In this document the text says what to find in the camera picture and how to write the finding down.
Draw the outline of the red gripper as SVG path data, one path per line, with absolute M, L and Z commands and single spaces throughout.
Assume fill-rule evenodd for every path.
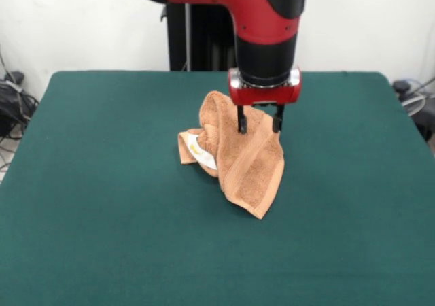
M 302 88 L 302 72 L 299 68 L 290 70 L 288 79 L 278 86 L 250 86 L 242 80 L 238 68 L 228 72 L 228 90 L 232 102 L 237 106 L 238 132 L 246 134 L 247 118 L 243 105 L 276 104 L 273 115 L 273 132 L 282 130 L 285 105 L 298 100 Z

